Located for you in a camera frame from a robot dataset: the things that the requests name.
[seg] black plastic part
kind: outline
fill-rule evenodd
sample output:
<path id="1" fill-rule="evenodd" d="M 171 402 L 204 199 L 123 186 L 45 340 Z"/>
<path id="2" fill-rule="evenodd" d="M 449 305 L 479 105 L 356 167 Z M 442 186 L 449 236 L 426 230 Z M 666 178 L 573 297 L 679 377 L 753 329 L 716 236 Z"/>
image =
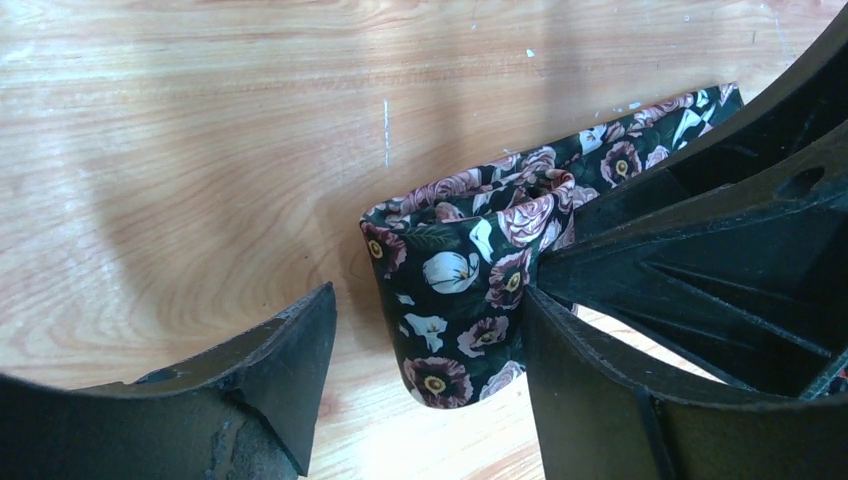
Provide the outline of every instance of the black plastic part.
<path id="1" fill-rule="evenodd" d="M 689 374 L 524 301 L 527 381 L 550 479 L 844 479 L 848 395 L 793 401 Z"/>
<path id="2" fill-rule="evenodd" d="M 800 151 L 846 119 L 845 78 L 848 9 L 741 111 L 669 157 L 663 168 L 648 170 L 607 192 L 603 202 L 578 209 L 577 241 L 739 183 Z"/>
<path id="3" fill-rule="evenodd" d="M 335 330 L 335 294 L 326 284 L 134 384 L 67 391 L 0 376 L 0 477 L 306 475 Z"/>
<path id="4" fill-rule="evenodd" d="M 848 7 L 739 113 L 575 212 L 524 304 L 547 478 L 848 478 L 846 77 Z"/>
<path id="5" fill-rule="evenodd" d="M 842 124 L 736 185 L 548 256 L 539 287 L 730 384 L 814 398 L 848 364 L 846 138 Z"/>

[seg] fabric fold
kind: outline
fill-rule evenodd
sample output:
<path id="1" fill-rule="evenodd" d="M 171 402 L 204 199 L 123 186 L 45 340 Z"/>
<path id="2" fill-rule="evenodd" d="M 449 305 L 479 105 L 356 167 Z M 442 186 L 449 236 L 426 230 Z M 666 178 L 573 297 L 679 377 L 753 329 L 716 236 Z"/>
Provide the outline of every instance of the fabric fold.
<path id="1" fill-rule="evenodd" d="M 521 299 L 575 208 L 652 168 L 743 105 L 693 91 L 480 165 L 370 208 L 360 228 L 404 383 L 433 408 L 494 395 L 524 372 Z"/>

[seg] molded plastic support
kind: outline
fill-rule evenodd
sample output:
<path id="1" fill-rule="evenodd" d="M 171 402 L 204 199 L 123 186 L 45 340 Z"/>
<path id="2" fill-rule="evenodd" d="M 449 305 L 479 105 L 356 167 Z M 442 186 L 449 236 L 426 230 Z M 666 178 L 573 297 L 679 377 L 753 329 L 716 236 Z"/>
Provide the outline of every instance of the molded plastic support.
<path id="1" fill-rule="evenodd" d="M 67 391 L 0 376 L 3 478 L 306 475 L 336 330 L 331 284 L 142 377 Z"/>

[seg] light wood surface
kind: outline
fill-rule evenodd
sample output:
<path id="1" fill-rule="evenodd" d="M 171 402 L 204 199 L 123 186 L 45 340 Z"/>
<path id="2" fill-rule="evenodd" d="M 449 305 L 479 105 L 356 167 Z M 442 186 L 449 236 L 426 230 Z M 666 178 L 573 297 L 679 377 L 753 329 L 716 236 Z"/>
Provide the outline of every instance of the light wood surface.
<path id="1" fill-rule="evenodd" d="M 543 478 L 523 380 L 449 412 L 402 388 L 359 215 L 636 102 L 750 100 L 843 5 L 5 0 L 0 369 L 132 381 L 333 281 L 310 478 Z"/>

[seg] flower print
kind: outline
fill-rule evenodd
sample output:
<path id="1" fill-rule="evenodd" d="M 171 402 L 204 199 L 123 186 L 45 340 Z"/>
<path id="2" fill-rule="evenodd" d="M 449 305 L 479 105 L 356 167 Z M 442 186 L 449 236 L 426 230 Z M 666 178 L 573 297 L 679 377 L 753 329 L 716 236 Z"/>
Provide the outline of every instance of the flower print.
<path id="1" fill-rule="evenodd" d="M 484 166 L 495 167 L 494 172 L 492 172 L 492 181 L 495 182 L 497 180 L 500 180 L 504 173 L 514 170 L 519 160 L 521 160 L 521 154 L 514 153 L 496 162 L 487 163 Z"/>
<path id="2" fill-rule="evenodd" d="M 465 366 L 441 357 L 405 359 L 407 380 L 421 395 L 424 405 L 433 408 L 457 408 L 471 400 L 474 387 Z"/>
<path id="3" fill-rule="evenodd" d="M 710 103 L 710 96 L 707 95 L 706 90 L 698 90 L 698 95 L 695 99 L 695 106 L 698 108 L 704 108 L 707 104 Z"/>
<path id="4" fill-rule="evenodd" d="M 681 108 L 689 108 L 695 104 L 695 95 L 687 93 L 679 97 L 672 98 L 659 104 L 659 107 L 666 113 L 671 113 Z"/>
<path id="5" fill-rule="evenodd" d="M 478 188 L 482 184 L 482 173 L 479 168 L 451 175 L 436 182 L 436 199 L 447 198 Z"/>
<path id="6" fill-rule="evenodd" d="M 365 243 L 372 260 L 382 266 L 386 278 L 391 277 L 406 260 L 406 244 L 388 228 L 368 222 L 361 223 L 360 227 L 365 234 Z"/>
<path id="7" fill-rule="evenodd" d="M 385 202 L 384 202 L 384 203 L 378 203 L 377 205 L 374 205 L 373 207 L 371 207 L 371 208 L 369 208 L 368 210 L 366 210 L 366 211 L 365 211 L 365 214 L 364 214 L 363 216 L 365 216 L 365 217 L 373 217 L 373 216 L 374 216 L 374 214 L 375 214 L 375 213 L 377 213 L 377 211 L 378 211 L 378 210 L 382 212 L 382 211 L 383 211 L 383 210 L 385 210 L 387 207 L 388 207 L 388 205 L 387 205 Z"/>
<path id="8" fill-rule="evenodd" d="M 498 260 L 489 274 L 489 291 L 486 300 L 496 308 L 514 310 L 524 295 L 524 286 L 530 282 L 530 258 L 528 248 Z"/>
<path id="9" fill-rule="evenodd" d="M 700 115 L 692 110 L 687 109 L 684 111 L 683 118 L 680 119 L 680 123 L 677 125 L 677 130 L 674 131 L 674 138 L 671 140 L 671 148 L 679 150 L 685 147 L 688 143 L 683 139 L 683 135 L 686 131 L 692 127 L 698 126 L 701 122 L 709 122 L 713 113 L 715 113 L 715 108 L 716 106 L 713 105 L 709 110 Z"/>
<path id="10" fill-rule="evenodd" d="M 424 402 L 424 397 L 421 396 L 421 392 L 419 392 L 417 388 L 413 388 L 412 390 L 410 390 L 409 394 L 412 395 L 412 398 L 414 398 L 416 402 L 420 403 L 421 405 L 424 405 L 425 407 L 427 406 L 427 404 Z"/>
<path id="11" fill-rule="evenodd" d="M 580 138 L 580 146 L 582 147 L 583 155 L 594 152 L 604 143 L 604 134 L 607 132 L 606 125 L 598 125 L 587 130 L 583 130 L 578 134 Z"/>
<path id="12" fill-rule="evenodd" d="M 440 202 L 436 205 L 436 221 L 442 223 L 458 222 L 465 219 L 462 212 L 455 205 L 448 202 Z"/>
<path id="13" fill-rule="evenodd" d="M 424 262 L 424 278 L 442 294 L 464 292 L 479 272 L 480 257 L 476 253 L 466 259 L 456 252 L 439 252 Z"/>
<path id="14" fill-rule="evenodd" d="M 563 213 L 571 212 L 573 195 L 574 195 L 574 175 L 565 170 L 559 170 L 560 175 L 553 182 L 555 188 L 553 193 L 559 200 L 559 211 Z"/>
<path id="15" fill-rule="evenodd" d="M 621 122 L 615 122 L 607 128 L 607 134 L 604 136 L 604 142 L 612 143 L 623 137 L 624 133 L 625 130 L 624 127 L 621 126 Z"/>
<path id="16" fill-rule="evenodd" d="M 471 202 L 471 213 L 473 215 L 485 215 L 485 213 L 483 212 L 483 207 L 485 207 L 489 204 L 489 202 L 492 201 L 492 195 L 494 195 L 496 192 L 502 191 L 505 188 L 506 187 L 500 187 L 494 190 L 489 190 L 485 193 L 478 193 L 477 195 L 474 195 L 474 200 Z"/>
<path id="17" fill-rule="evenodd" d="M 561 250 L 576 241 L 574 236 L 574 215 L 568 217 L 568 224 L 565 226 L 565 232 L 557 238 L 557 241 L 554 242 L 554 246 L 551 249 L 552 252 L 556 252 L 557 250 Z"/>
<path id="18" fill-rule="evenodd" d="M 433 204 L 436 200 L 436 184 L 431 183 L 429 185 L 424 185 L 423 187 L 416 188 L 415 190 L 407 193 L 403 197 L 394 198 L 393 200 L 400 202 L 401 216 L 409 215 L 410 213 L 417 212 L 419 209 Z"/>
<path id="19" fill-rule="evenodd" d="M 633 122 L 627 127 L 627 133 L 643 128 L 651 128 L 654 122 L 668 115 L 669 113 L 681 109 L 689 108 L 695 104 L 695 96 L 691 93 L 673 98 L 667 102 L 648 107 L 633 114 Z"/>
<path id="20" fill-rule="evenodd" d="M 642 172 L 639 154 L 630 142 L 618 142 L 601 160 L 601 176 L 615 187 L 619 183 Z"/>
<path id="21" fill-rule="evenodd" d="M 415 306 L 415 300 L 413 300 L 409 295 L 404 295 L 402 293 L 396 293 L 395 295 L 398 297 L 398 302 L 400 302 L 401 305 Z"/>
<path id="22" fill-rule="evenodd" d="M 848 391 L 848 369 L 842 370 L 830 381 L 825 395 L 835 395 L 846 391 Z"/>
<path id="23" fill-rule="evenodd" d="M 545 170 L 549 168 L 554 168 L 556 165 L 556 150 L 551 147 L 542 147 L 536 150 L 533 153 L 527 155 L 527 158 L 524 160 L 524 168 L 539 170 L 544 168 Z"/>
<path id="24" fill-rule="evenodd" d="M 730 98 L 730 95 L 736 90 L 738 85 L 735 83 L 725 83 L 719 86 L 719 91 L 721 92 L 721 96 L 719 98 L 719 104 L 724 105 L 727 102 L 727 99 Z"/>
<path id="25" fill-rule="evenodd" d="M 506 338 L 509 319 L 506 317 L 484 318 L 459 335 L 459 351 L 471 358 L 485 355 L 483 347 L 500 343 Z"/>
<path id="26" fill-rule="evenodd" d="M 598 198 L 600 193 L 592 187 L 581 187 L 580 185 L 574 186 L 574 192 L 571 195 L 572 206 L 574 208 L 578 208 L 581 205 L 585 205 L 587 202 Z"/>
<path id="27" fill-rule="evenodd" d="M 489 243 L 489 235 L 491 234 L 492 226 L 486 220 L 481 219 L 468 235 L 468 239 L 477 247 L 486 263 L 492 263 L 492 253 L 495 251 L 492 244 Z"/>
<path id="28" fill-rule="evenodd" d="M 545 229 L 545 234 L 542 235 L 542 242 L 539 244 L 539 252 L 544 252 L 549 246 L 551 246 L 557 238 L 559 238 L 559 234 L 562 232 L 562 223 L 559 220 L 552 221 L 548 228 Z"/>
<path id="29" fill-rule="evenodd" d="M 498 393 L 501 389 L 512 383 L 513 380 L 520 377 L 524 373 L 524 369 L 518 362 L 509 360 L 506 362 L 500 372 L 489 378 L 486 385 L 480 389 L 480 400 L 485 400 L 492 395 Z"/>
<path id="30" fill-rule="evenodd" d="M 712 126 L 712 125 L 710 125 L 709 123 L 705 123 L 705 124 L 704 124 L 704 129 L 703 129 L 703 130 L 701 130 L 701 133 L 699 133 L 699 134 L 698 134 L 698 136 L 699 136 L 699 137 L 703 137 L 705 133 L 707 133 L 707 132 L 709 132 L 709 131 L 712 131 L 712 129 L 713 129 L 713 126 Z"/>
<path id="31" fill-rule="evenodd" d="M 497 212 L 498 226 L 509 243 L 524 247 L 535 240 L 545 229 L 545 222 L 554 209 L 554 199 L 544 195 Z"/>
<path id="32" fill-rule="evenodd" d="M 412 327 L 412 330 L 419 337 L 424 337 L 427 341 L 427 348 L 430 349 L 431 352 L 436 353 L 442 348 L 442 345 L 445 342 L 439 338 L 440 333 L 445 333 L 445 329 L 448 328 L 448 322 L 445 321 L 442 317 L 420 317 L 415 315 L 414 313 L 407 313 L 403 316 L 409 325 Z"/>
<path id="33" fill-rule="evenodd" d="M 648 161 L 645 162 L 645 169 L 656 166 L 656 164 L 662 162 L 666 158 L 668 158 L 668 149 L 662 145 L 657 145 L 657 148 L 648 154 Z"/>

